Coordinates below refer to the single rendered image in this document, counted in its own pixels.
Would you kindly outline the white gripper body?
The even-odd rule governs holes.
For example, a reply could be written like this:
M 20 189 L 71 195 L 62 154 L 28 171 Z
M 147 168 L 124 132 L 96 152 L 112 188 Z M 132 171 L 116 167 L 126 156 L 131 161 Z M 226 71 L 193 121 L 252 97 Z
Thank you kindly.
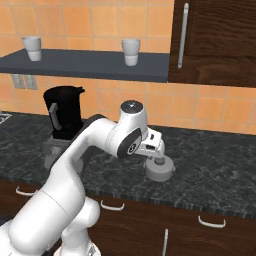
M 158 146 L 141 143 L 135 153 L 147 157 L 163 158 L 165 153 L 165 145 L 163 141 L 161 141 Z

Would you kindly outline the black blender with grey base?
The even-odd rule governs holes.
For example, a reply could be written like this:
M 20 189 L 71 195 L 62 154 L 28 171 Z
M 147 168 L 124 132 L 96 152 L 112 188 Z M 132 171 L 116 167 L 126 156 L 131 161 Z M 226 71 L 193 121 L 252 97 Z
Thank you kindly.
M 88 119 L 81 118 L 80 95 L 83 87 L 57 86 L 46 90 L 43 98 L 52 124 L 52 135 L 43 143 L 44 167 L 50 170 Z

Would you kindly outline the dark wood drawer front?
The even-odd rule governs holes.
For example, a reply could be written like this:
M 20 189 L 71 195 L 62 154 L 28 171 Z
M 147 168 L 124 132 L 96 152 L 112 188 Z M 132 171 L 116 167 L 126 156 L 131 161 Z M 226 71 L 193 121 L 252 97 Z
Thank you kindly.
M 16 194 L 15 190 L 18 186 L 23 192 L 34 192 L 42 187 L 39 183 L 0 180 L 0 218 L 13 218 L 30 199 L 30 197 Z
M 101 207 L 101 213 L 97 225 L 103 225 L 114 229 L 136 231 L 144 226 L 152 224 L 170 224 L 173 222 L 174 208 L 166 205 L 138 202 L 107 196 L 90 195 L 99 205 L 101 200 L 108 206 L 125 207 L 122 211 L 109 211 Z
M 201 225 L 205 222 L 222 224 L 215 229 Z M 178 228 L 180 247 L 189 256 L 256 256 L 256 221 L 178 208 L 174 224 Z

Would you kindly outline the dark wood base cupboard door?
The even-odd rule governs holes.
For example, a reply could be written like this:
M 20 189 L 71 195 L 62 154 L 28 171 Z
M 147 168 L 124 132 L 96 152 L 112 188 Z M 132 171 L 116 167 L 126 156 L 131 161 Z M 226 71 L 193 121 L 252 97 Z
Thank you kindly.
M 90 236 L 101 256 L 162 256 L 164 233 L 146 239 L 131 231 L 110 234 L 91 230 Z

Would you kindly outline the white cup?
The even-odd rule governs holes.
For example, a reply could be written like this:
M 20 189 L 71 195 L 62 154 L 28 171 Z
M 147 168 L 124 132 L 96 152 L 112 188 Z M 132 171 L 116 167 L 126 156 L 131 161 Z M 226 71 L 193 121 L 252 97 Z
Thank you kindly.
M 136 66 L 138 63 L 138 55 L 140 51 L 139 39 L 123 39 L 122 50 L 124 53 L 124 60 L 127 66 Z
M 22 38 L 22 42 L 30 60 L 40 61 L 42 58 L 41 38 L 39 36 L 26 36 Z

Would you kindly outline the steel sink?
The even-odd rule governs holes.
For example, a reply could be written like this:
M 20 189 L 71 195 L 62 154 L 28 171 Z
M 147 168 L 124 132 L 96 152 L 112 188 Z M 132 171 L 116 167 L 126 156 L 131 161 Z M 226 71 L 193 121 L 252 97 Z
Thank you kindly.
M 8 113 L 0 113 L 0 125 L 9 119 L 12 115 Z

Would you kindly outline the dark grey wall shelf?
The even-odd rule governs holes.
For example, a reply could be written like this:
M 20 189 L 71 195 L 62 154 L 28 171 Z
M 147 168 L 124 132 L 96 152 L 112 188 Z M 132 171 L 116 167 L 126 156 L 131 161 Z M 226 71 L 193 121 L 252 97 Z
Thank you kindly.
M 134 67 L 125 64 L 124 54 L 114 51 L 42 49 L 42 59 L 31 61 L 25 49 L 0 58 L 0 73 L 168 82 L 169 55 L 140 53 Z

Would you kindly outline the grey wall socket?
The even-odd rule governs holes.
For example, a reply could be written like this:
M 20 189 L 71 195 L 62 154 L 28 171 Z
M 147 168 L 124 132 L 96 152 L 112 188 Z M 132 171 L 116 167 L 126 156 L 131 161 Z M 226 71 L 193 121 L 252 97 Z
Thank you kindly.
M 37 90 L 36 80 L 33 75 L 25 75 L 24 79 L 25 79 L 27 89 Z
M 23 81 L 21 74 L 12 74 L 11 77 L 12 77 L 14 87 L 16 89 L 24 89 L 25 88 L 24 81 Z

